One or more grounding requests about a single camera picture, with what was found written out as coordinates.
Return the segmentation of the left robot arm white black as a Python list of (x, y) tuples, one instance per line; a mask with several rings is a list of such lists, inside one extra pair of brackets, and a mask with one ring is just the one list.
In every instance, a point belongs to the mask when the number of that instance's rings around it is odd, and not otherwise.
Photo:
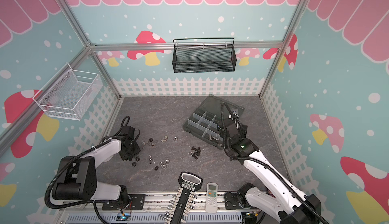
[(99, 182), (96, 169), (116, 154), (124, 161), (131, 161), (140, 152), (137, 144), (139, 136), (139, 130), (122, 126), (115, 135), (104, 137), (100, 144), (76, 156), (62, 158), (45, 192), (45, 205), (61, 209), (106, 203), (118, 209), (127, 208), (131, 198), (126, 186)]

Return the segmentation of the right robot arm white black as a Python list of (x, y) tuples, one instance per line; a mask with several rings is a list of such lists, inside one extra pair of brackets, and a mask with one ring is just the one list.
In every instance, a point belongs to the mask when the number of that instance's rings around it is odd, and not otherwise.
[(227, 103), (221, 103), (220, 114), (224, 152), (250, 170), (271, 192), (268, 195), (251, 186), (244, 189), (245, 201), (281, 224), (326, 224), (319, 198), (306, 195), (272, 166), (258, 146), (245, 137), (245, 126)]

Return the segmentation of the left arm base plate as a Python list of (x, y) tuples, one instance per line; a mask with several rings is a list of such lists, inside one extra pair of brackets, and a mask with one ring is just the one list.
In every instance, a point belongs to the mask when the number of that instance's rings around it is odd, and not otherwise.
[(145, 204), (145, 194), (128, 194), (126, 198), (120, 198), (116, 201), (109, 201), (103, 204), (102, 210), (108, 211), (135, 211), (143, 210)]

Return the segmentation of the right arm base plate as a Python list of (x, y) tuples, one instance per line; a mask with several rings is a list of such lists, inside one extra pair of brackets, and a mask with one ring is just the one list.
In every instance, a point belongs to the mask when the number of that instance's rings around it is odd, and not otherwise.
[(245, 209), (246, 205), (242, 194), (226, 192), (224, 194), (224, 204), (227, 210)]

